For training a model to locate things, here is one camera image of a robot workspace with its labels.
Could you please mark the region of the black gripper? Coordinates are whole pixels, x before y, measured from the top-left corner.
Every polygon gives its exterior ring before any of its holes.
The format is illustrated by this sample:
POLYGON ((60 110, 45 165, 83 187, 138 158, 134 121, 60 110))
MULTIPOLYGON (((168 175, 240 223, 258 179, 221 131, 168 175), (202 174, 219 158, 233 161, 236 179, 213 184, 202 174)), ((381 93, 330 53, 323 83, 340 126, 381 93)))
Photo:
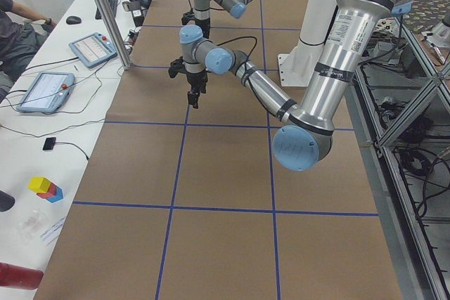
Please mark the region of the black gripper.
POLYGON ((187 25, 192 20, 201 28, 204 38, 208 39, 210 37, 210 11, 190 10, 182 15, 181 23, 187 25))
POLYGON ((201 93, 206 93, 206 86, 208 82, 207 71, 201 70, 200 72, 187 72, 186 78, 191 85, 191 90, 187 93, 188 104, 193 109, 198 109, 198 99, 201 93))

